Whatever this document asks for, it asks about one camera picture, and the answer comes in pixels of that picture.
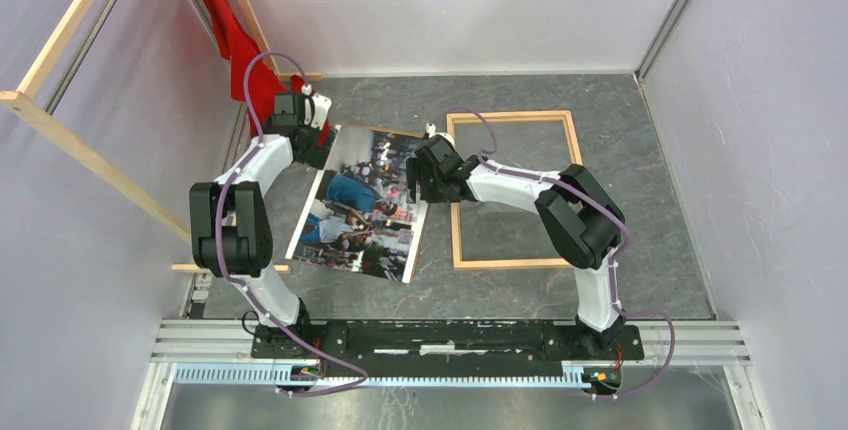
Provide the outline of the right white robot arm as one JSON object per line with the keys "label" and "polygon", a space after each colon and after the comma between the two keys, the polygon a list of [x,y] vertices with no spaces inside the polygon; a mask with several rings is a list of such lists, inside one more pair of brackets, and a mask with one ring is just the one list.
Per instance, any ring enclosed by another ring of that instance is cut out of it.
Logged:
{"label": "right white robot arm", "polygon": [[430,133],[407,161],[413,202],[498,203],[538,216],[559,256],[574,269],[580,350],[602,358],[626,318],[617,290],[617,258],[632,234],[620,208],[589,170],[531,171],[503,165],[487,150],[462,158],[452,138]]}

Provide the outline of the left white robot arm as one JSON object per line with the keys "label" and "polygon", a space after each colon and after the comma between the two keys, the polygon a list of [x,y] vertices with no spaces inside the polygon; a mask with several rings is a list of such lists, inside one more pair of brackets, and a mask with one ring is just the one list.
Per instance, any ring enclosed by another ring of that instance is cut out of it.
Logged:
{"label": "left white robot arm", "polygon": [[260,325],[276,334],[290,357],[306,355],[314,331],[302,300],[272,263],[274,238],[265,196],[293,163],[322,168],[335,138],[328,124],[329,97],[306,85],[272,99],[272,113],[260,119],[246,152],[213,181],[189,191],[190,235],[195,264],[235,287],[250,303]]}

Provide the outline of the light wooden picture frame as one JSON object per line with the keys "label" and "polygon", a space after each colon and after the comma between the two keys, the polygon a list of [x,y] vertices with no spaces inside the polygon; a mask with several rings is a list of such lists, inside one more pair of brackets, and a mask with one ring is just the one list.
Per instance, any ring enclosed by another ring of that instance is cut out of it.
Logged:
{"label": "light wooden picture frame", "polygon": [[[533,123],[558,122],[563,126],[564,135],[569,150],[569,157],[574,164],[582,162],[582,155],[577,141],[576,128],[571,112],[568,110],[538,110],[538,111],[508,111],[488,112],[478,114],[470,109],[456,108],[446,113],[447,134],[454,139],[458,124],[481,123],[490,128],[492,123]],[[483,202],[494,202],[509,205],[514,208],[533,213],[533,202],[546,187],[544,179],[552,177],[552,172],[539,172],[494,164],[489,170],[474,170],[471,176],[471,189],[482,190]],[[501,260],[466,260],[462,251],[462,236],[460,222],[460,205],[451,205],[451,235],[453,268],[456,270],[481,271],[526,268],[570,268],[572,264],[563,258],[547,259],[501,259]]]}

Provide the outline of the large printed photo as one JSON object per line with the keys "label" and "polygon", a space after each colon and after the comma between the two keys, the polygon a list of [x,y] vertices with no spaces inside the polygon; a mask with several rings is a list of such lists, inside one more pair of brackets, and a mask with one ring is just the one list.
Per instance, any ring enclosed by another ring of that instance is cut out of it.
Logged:
{"label": "large printed photo", "polygon": [[408,132],[338,125],[285,257],[410,283],[427,204],[410,196],[407,163],[423,142]]}

